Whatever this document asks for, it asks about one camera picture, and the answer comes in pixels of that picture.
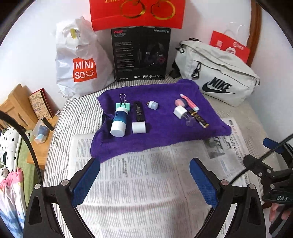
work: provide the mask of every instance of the blue clamp pad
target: blue clamp pad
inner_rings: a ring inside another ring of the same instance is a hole
[[[273,141],[273,140],[271,140],[271,139],[269,139],[269,138],[265,138],[265,139],[263,140],[263,145],[264,145],[265,147],[269,148],[269,149],[274,149],[274,148],[276,148],[276,147],[278,146],[278,144],[279,144],[278,142],[275,142],[275,141]],[[278,153],[278,154],[281,154],[281,153],[284,152],[284,148],[281,146],[280,148],[276,149],[275,152]]]
[[[194,159],[190,161],[189,170],[206,203],[215,209],[219,203],[217,191]]]
[[[84,172],[77,185],[73,188],[73,198],[71,203],[75,208],[77,207],[77,205],[80,205],[84,202],[89,190],[91,189],[97,175],[100,172],[99,159],[92,158],[91,160],[91,165]]]

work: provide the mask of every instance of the miniso bag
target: miniso bag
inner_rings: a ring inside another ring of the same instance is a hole
[[[231,106],[239,106],[259,85],[259,77],[240,58],[199,41],[182,41],[175,62],[184,79],[200,91]]]
[[[66,98],[79,98],[114,82],[113,66],[83,17],[57,24],[57,85]]]

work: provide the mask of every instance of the purple towel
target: purple towel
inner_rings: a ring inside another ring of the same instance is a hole
[[[130,105],[133,105],[135,101],[143,104],[146,134],[132,133],[132,122],[136,121],[133,108],[130,108],[127,118],[125,136],[117,138],[110,134],[116,103],[120,102],[120,94],[126,94],[125,99]],[[198,114],[209,123],[209,127],[204,129],[198,123],[188,127],[186,119],[180,120],[173,114],[176,107],[174,102],[180,98],[180,94],[189,97],[200,108]],[[100,162],[127,152],[231,134],[231,128],[218,117],[199,91],[198,85],[188,79],[181,79],[175,84],[151,84],[107,90],[98,97],[98,101],[108,116],[94,135],[91,144],[91,155],[99,158]],[[158,109],[149,109],[146,105],[149,101],[157,102]]]

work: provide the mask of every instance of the hand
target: hand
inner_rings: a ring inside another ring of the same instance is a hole
[[[270,215],[269,215],[270,222],[272,222],[272,221],[274,221],[276,219],[277,208],[279,206],[280,206],[280,204],[276,204],[276,203],[272,204],[272,207],[271,207],[271,210],[270,210]],[[291,214],[291,211],[289,211],[289,210],[284,211],[283,214],[282,214],[282,220],[287,220],[288,217],[290,216],[290,214]]]

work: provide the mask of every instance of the white plastic bag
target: white plastic bag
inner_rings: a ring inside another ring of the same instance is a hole
[[[57,85],[66,98],[79,98],[114,82],[113,66],[83,17],[57,24]]]

